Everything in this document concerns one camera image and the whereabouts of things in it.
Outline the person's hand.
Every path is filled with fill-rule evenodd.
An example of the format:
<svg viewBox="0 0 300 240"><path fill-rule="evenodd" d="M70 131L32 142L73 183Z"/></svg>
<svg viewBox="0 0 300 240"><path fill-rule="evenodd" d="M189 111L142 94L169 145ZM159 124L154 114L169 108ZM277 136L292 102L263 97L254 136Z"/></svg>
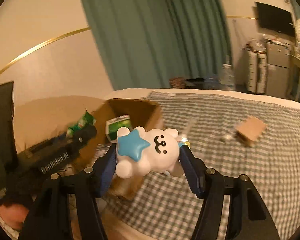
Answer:
<svg viewBox="0 0 300 240"><path fill-rule="evenodd" d="M17 203L0 206L0 217L12 229L20 231L29 213L29 209Z"/></svg>

